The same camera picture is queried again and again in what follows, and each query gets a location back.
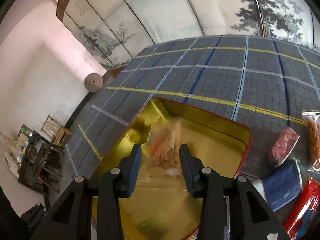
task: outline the plastic bag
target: plastic bag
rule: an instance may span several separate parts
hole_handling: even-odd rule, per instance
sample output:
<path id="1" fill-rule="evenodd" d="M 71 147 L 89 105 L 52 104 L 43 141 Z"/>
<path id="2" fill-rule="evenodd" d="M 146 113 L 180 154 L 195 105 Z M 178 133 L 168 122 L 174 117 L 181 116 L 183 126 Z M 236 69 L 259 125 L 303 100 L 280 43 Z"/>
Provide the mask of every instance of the plastic bag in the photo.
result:
<path id="1" fill-rule="evenodd" d="M 284 224 L 284 229 L 292 240 L 300 238 L 307 231 L 318 207 L 319 198 L 320 184 L 308 178 L 297 205 Z"/>
<path id="2" fill-rule="evenodd" d="M 302 117 L 309 127 L 309 142 L 311 153 L 310 171 L 320 171 L 320 111 L 303 110 Z"/>
<path id="3" fill-rule="evenodd" d="M 16 176 L 19 177 L 18 169 L 20 168 L 20 165 L 16 162 L 15 156 L 12 154 L 9 154 L 7 152 L 4 153 L 4 162 L 8 169 Z"/>
<path id="4" fill-rule="evenodd" d="M 147 143 L 141 146 L 147 158 L 140 167 L 136 185 L 185 189 L 179 158 L 181 128 L 180 119 L 151 127 Z"/>
<path id="5" fill-rule="evenodd" d="M 281 165 L 292 152 L 299 137 L 290 127 L 284 129 L 268 154 L 270 164 L 275 167 Z"/>

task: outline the clutter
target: clutter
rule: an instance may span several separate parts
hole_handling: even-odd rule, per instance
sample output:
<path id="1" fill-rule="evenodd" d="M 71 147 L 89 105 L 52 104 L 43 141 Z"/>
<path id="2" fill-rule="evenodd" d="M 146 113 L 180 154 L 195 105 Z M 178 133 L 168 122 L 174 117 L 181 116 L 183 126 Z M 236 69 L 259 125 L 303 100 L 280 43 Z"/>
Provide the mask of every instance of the clutter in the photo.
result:
<path id="1" fill-rule="evenodd" d="M 288 160 L 274 172 L 252 184 L 273 211 L 280 209 L 301 192 L 302 179 L 298 160 Z"/>
<path id="2" fill-rule="evenodd" d="M 314 179 L 308 178 L 299 202 L 284 224 L 284 229 L 292 240 L 302 237 L 307 231 L 318 207 L 319 198 L 320 184 Z"/>
<path id="3" fill-rule="evenodd" d="M 24 134 L 21 134 L 17 142 L 18 143 L 15 145 L 15 147 L 11 148 L 11 153 L 15 155 L 17 161 L 20 163 L 24 155 L 25 148 L 28 145 L 28 137 Z"/>
<path id="4" fill-rule="evenodd" d="M 0 132 L 0 135 L 3 138 L 5 145 L 7 145 L 7 147 L 9 147 L 10 149 L 16 147 L 19 144 L 19 141 L 16 141 L 7 135 L 3 135 L 1 132 Z"/>
<path id="5" fill-rule="evenodd" d="M 290 127 L 284 129 L 268 154 L 269 162 L 275 167 L 281 165 L 292 152 L 299 137 Z"/>
<path id="6" fill-rule="evenodd" d="M 20 137 L 20 135 L 24 134 L 27 137 L 31 137 L 32 136 L 32 130 L 27 127 L 26 125 L 22 125 L 20 128 L 20 131 L 18 133 L 18 137 Z"/>
<path id="7" fill-rule="evenodd" d="M 310 171 L 320 171 L 320 111 L 303 110 L 302 117 L 309 127 L 309 143 L 311 153 Z"/>
<path id="8" fill-rule="evenodd" d="M 18 178 L 18 169 L 20 168 L 20 164 L 17 162 L 16 157 L 12 154 L 5 152 L 4 162 L 8 169 Z"/>

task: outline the wooden chair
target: wooden chair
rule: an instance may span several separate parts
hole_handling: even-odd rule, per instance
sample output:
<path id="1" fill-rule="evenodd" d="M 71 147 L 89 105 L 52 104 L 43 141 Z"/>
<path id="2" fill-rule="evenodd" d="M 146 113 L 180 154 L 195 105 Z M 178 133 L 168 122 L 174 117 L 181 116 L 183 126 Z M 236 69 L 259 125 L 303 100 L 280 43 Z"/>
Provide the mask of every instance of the wooden chair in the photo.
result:
<path id="1" fill-rule="evenodd" d="M 64 146 L 63 138 L 66 134 L 72 134 L 69 129 L 63 127 L 50 115 L 48 115 L 47 119 L 45 119 L 40 131 L 46 134 L 51 140 L 55 137 L 54 144 L 59 146 Z"/>
<path id="2" fill-rule="evenodd" d="M 35 145 L 42 140 L 40 149 Z M 63 147 L 54 145 L 55 136 L 49 142 L 36 131 L 29 139 L 28 147 L 21 161 L 18 182 L 32 190 L 50 196 L 49 188 L 60 193 L 55 187 L 59 184 L 61 174 L 61 156 L 64 156 Z"/>

